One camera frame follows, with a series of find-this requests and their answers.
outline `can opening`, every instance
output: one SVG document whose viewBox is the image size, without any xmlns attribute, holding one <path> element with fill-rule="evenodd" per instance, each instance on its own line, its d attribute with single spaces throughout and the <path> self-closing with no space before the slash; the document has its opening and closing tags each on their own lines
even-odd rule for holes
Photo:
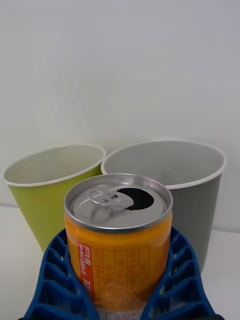
<svg viewBox="0 0 240 320">
<path fill-rule="evenodd" d="M 117 190 L 124 195 L 132 198 L 134 204 L 129 206 L 128 210 L 143 210 L 149 208 L 154 203 L 154 198 L 145 190 L 137 189 L 137 188 L 123 188 Z"/>
</svg>

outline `white table surface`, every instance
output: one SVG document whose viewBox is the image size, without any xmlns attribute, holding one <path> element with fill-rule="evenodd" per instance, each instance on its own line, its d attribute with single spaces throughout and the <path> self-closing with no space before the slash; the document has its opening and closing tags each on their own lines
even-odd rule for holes
<svg viewBox="0 0 240 320">
<path fill-rule="evenodd" d="M 0 318 L 17 320 L 33 298 L 43 252 L 18 208 L 0 206 L 0 218 Z M 216 313 L 240 319 L 240 233 L 211 232 L 202 282 Z"/>
</svg>

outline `blue plastic holder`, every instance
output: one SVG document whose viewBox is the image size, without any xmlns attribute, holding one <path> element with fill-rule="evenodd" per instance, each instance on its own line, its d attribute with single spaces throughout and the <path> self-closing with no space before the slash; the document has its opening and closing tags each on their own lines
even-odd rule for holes
<svg viewBox="0 0 240 320">
<path fill-rule="evenodd" d="M 172 228 L 166 270 L 140 320 L 187 320 L 215 315 L 203 289 L 195 253 Z M 70 261 L 65 229 L 44 253 L 29 320 L 100 320 Z"/>
</svg>

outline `green cup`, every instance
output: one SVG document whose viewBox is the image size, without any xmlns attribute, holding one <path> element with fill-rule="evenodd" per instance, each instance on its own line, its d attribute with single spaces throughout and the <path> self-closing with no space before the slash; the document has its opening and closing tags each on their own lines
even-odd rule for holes
<svg viewBox="0 0 240 320">
<path fill-rule="evenodd" d="M 27 156 L 3 172 L 3 182 L 43 251 L 65 227 L 65 194 L 78 182 L 100 175 L 105 156 L 98 145 L 68 145 Z"/>
</svg>

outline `can lid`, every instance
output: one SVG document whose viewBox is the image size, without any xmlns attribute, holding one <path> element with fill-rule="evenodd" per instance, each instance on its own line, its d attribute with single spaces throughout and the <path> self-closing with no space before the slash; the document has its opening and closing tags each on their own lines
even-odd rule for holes
<svg viewBox="0 0 240 320">
<path fill-rule="evenodd" d="M 127 232 L 150 227 L 171 211 L 172 196 L 160 183 L 142 177 L 138 177 L 137 181 L 130 181 L 129 176 L 137 177 L 131 174 L 126 174 L 128 183 L 116 177 L 109 179 L 108 176 L 118 174 L 85 180 L 95 183 L 88 183 L 88 187 L 84 188 L 83 181 L 72 189 L 72 197 L 71 191 L 66 195 L 66 213 L 78 225 L 102 232 Z M 158 188 L 151 188 L 151 184 L 157 184 Z"/>
</svg>

